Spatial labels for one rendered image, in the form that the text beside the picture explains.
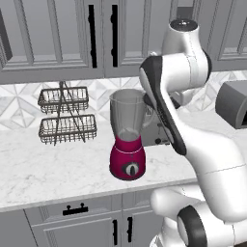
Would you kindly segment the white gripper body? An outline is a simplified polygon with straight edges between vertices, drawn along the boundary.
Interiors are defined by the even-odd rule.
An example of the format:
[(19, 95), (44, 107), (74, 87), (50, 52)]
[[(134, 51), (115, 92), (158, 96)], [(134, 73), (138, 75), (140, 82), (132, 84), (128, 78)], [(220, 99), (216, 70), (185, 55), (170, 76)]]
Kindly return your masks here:
[(174, 103), (177, 107), (181, 107), (188, 104), (191, 101), (193, 95), (193, 91), (173, 92), (171, 93), (171, 98), (174, 100)]

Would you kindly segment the narrow grey drawer front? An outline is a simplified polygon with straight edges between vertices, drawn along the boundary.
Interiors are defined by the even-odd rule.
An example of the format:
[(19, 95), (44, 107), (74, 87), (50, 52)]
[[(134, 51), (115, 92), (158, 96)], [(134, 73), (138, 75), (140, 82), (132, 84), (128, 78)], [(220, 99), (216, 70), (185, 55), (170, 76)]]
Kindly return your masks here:
[(124, 193), (123, 209), (150, 206), (151, 193), (151, 189)]

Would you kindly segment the wide grey drawer front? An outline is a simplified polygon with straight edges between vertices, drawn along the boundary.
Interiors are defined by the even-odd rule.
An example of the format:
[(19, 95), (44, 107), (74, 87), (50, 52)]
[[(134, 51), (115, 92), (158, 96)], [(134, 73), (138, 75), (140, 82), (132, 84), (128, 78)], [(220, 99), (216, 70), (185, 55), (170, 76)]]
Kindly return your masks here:
[[(67, 208), (67, 206), (71, 206), (72, 208), (80, 207), (80, 204), (83, 203), (84, 206), (89, 208), (88, 212), (73, 214), (73, 215), (63, 215), (63, 210)], [(54, 205), (46, 205), (46, 206), (37, 206), (28, 208), (25, 210), (27, 217), (30, 221), (31, 225), (38, 225), (42, 223), (48, 223), (52, 221), (69, 219), (76, 216), (89, 216), (94, 215), (101, 212), (108, 212), (112, 208), (112, 201), (110, 196), (98, 197), (92, 199), (85, 199), (80, 201), (72, 201), (67, 203), (59, 203)]]

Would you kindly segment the magenta blender with clear jar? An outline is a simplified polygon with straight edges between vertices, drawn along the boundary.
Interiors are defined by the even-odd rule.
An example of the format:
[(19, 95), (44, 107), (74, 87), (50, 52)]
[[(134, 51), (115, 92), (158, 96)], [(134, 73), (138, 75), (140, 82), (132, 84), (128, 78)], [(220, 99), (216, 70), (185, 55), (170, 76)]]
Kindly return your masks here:
[(145, 93), (122, 89), (110, 95), (110, 123), (115, 144), (110, 153), (109, 170), (121, 180), (136, 180), (146, 172), (146, 154), (141, 131), (154, 119), (154, 111), (145, 119)]

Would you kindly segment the grey lower cupboard door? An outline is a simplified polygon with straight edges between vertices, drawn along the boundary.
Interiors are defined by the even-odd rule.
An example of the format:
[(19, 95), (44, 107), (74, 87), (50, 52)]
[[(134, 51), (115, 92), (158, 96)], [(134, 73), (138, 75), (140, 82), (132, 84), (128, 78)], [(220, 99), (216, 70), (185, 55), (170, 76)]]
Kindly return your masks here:
[[(127, 241), (127, 217), (133, 218), (132, 241)], [(122, 247), (150, 247), (152, 239), (160, 233), (163, 218), (149, 206), (123, 210)]]
[(121, 247), (118, 225), (118, 245), (113, 243), (112, 217), (77, 218), (35, 226), (33, 232), (39, 247)]

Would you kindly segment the silver toaster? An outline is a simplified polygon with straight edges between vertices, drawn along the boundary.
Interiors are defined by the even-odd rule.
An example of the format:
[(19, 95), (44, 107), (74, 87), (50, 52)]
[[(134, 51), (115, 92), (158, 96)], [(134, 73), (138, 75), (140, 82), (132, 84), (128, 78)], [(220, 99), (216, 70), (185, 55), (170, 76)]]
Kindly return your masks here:
[(145, 121), (152, 119), (151, 123), (142, 129), (141, 137), (144, 147), (169, 145), (170, 142), (154, 110), (148, 106), (146, 108)]

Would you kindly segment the dark grey countertop appliance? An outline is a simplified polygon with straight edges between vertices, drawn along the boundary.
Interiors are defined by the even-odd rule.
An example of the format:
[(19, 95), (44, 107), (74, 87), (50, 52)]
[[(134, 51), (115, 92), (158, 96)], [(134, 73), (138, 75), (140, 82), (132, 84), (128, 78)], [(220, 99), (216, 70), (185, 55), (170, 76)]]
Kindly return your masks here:
[(247, 128), (247, 80), (224, 82), (216, 97), (215, 112), (233, 128)]

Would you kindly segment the plain grey lower panel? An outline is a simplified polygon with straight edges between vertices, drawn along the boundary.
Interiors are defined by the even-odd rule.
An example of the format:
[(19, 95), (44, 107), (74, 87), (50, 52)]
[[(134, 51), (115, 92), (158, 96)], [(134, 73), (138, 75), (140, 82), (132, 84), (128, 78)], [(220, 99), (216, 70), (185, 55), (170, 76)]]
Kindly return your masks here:
[(37, 247), (22, 209), (0, 212), (0, 247)]

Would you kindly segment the wide grey upper cupboard door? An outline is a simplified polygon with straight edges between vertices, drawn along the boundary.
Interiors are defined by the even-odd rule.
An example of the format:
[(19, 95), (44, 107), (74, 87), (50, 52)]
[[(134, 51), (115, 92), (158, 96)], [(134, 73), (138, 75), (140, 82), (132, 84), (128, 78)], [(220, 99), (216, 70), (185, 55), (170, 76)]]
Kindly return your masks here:
[[(95, 7), (96, 60), (89, 5)], [(103, 76), (102, 0), (0, 0), (0, 85)]]

